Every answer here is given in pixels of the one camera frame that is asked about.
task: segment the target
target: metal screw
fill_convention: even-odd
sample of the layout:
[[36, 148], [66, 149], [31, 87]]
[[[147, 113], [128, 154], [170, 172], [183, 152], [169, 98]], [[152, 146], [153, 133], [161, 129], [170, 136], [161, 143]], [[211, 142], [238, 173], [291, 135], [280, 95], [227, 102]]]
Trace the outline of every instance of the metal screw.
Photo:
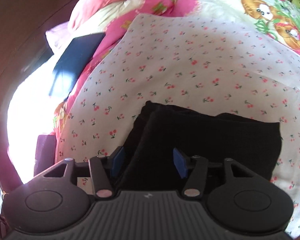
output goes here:
[[188, 188], [183, 194], [185, 194], [187, 197], [197, 197], [200, 195], [200, 191], [196, 188]]
[[107, 198], [112, 196], [112, 191], [109, 189], [101, 189], [97, 191], [97, 196], [101, 198]]

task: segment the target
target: black cloth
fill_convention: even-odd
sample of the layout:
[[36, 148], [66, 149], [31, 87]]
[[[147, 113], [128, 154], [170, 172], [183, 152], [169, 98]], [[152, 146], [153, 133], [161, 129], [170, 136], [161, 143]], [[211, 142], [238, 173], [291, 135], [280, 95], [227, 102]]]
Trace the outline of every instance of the black cloth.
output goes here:
[[270, 180], [281, 151], [280, 124], [148, 101], [123, 146], [127, 158], [117, 189], [180, 189], [184, 181], [173, 163], [174, 147], [210, 162], [233, 158]]

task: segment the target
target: wooden headboard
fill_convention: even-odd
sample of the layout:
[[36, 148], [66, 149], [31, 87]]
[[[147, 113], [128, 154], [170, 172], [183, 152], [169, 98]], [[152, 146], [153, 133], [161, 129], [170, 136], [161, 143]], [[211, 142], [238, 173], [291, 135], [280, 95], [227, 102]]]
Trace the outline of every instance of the wooden headboard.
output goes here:
[[77, 1], [0, 0], [0, 152], [7, 145], [7, 110], [13, 93], [49, 52], [45, 31], [69, 20]]

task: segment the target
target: circular cover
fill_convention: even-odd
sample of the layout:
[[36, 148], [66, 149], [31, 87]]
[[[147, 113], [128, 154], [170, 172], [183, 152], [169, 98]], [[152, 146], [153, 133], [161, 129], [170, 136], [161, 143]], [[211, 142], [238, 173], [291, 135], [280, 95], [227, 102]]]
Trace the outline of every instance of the circular cover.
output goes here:
[[59, 231], [79, 221], [90, 207], [88, 195], [64, 178], [32, 182], [4, 198], [4, 215], [12, 228], [28, 233]]
[[262, 192], [245, 190], [234, 196], [234, 202], [243, 210], [257, 212], [267, 209], [271, 204], [271, 199]]
[[47, 212], [51, 211], [62, 203], [62, 196], [55, 191], [41, 190], [30, 194], [26, 198], [26, 206], [32, 211]]
[[282, 230], [293, 213], [293, 203], [284, 191], [257, 178], [226, 182], [209, 194], [207, 208], [220, 224], [243, 234]]

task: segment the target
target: cherry print sheet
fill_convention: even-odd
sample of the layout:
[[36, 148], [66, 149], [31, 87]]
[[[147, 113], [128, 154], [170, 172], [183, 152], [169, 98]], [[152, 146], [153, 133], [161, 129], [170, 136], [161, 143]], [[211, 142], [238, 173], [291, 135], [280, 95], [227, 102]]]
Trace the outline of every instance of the cherry print sheet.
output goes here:
[[[300, 234], [299, 55], [233, 22], [140, 14], [79, 92], [57, 161], [111, 154], [147, 100], [280, 122], [282, 152], [271, 181], [293, 199], [287, 230]], [[78, 185], [91, 191], [88, 178]]]
[[[54, 118], [57, 139], [84, 82], [100, 61], [126, 33], [140, 13], [166, 17], [201, 16], [245, 23], [300, 55], [300, 9], [287, 0], [122, 0], [97, 11], [80, 26], [73, 37], [106, 32], [93, 59], [81, 74], [76, 88]], [[64, 44], [65, 49], [70, 41]]]

